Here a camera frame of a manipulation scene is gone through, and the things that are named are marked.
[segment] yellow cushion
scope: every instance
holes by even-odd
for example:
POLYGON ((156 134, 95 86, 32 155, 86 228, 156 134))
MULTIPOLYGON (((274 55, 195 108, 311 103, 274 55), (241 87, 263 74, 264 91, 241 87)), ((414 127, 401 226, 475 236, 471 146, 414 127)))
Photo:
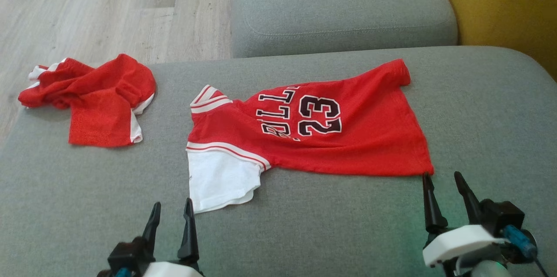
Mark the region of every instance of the yellow cushion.
POLYGON ((557 0, 450 0, 460 43, 530 55, 557 80, 557 0))

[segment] gray sofa cushion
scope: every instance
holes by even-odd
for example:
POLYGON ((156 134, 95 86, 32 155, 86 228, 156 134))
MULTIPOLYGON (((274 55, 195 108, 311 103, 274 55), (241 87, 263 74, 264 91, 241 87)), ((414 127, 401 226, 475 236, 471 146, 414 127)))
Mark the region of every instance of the gray sofa cushion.
POLYGON ((233 57, 454 45, 448 0, 232 0, 233 57))
MULTIPOLYGON (((67 144, 70 112, 20 113, 0 157, 0 267, 6 276, 95 276, 119 241, 143 232, 163 205, 155 256, 173 259, 188 195, 190 101, 207 83, 231 98, 261 89, 352 77, 402 57, 404 88, 428 138, 437 198, 450 225, 467 223, 453 180, 526 214, 540 259, 557 271, 557 85, 531 58, 495 47, 428 47, 153 65, 155 100, 138 118, 140 144, 67 144)), ((311 174, 273 168, 253 200, 200 214, 209 277, 442 276, 422 260, 419 177, 311 174)), ((533 265, 511 266, 537 277, 533 265)))

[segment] garment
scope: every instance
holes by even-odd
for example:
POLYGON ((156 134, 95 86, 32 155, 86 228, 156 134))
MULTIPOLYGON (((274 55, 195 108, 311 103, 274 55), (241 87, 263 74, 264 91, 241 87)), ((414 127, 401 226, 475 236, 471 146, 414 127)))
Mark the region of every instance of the garment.
POLYGON ((433 173, 426 138, 400 86, 402 59, 360 76, 230 100, 209 85, 191 103, 189 190, 195 212, 253 198, 272 166, 324 174, 433 173))
POLYGON ((29 79, 35 83, 20 93, 21 104, 71 108, 70 144, 121 147, 143 140, 135 115, 153 100, 155 78, 128 55, 97 69, 67 58, 35 67, 29 79))

